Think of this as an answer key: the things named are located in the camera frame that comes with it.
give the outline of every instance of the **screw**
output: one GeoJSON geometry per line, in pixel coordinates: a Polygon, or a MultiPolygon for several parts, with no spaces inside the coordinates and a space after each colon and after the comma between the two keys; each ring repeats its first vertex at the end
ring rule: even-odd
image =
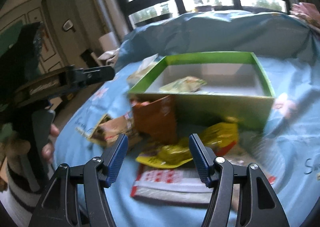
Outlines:
{"type": "Polygon", "coordinates": [[[254,169],[254,170],[256,170],[256,169],[258,169],[259,167],[258,167],[258,165],[257,164],[250,164],[250,167],[252,168],[252,169],[254,169]]]}
{"type": "Polygon", "coordinates": [[[225,159],[222,158],[222,157],[217,157],[217,158],[216,158],[216,161],[217,161],[218,163],[224,163],[225,159]]]}
{"type": "Polygon", "coordinates": [[[95,162],[95,163],[100,163],[101,162],[101,158],[95,157],[95,158],[92,159],[92,161],[95,162]]]}

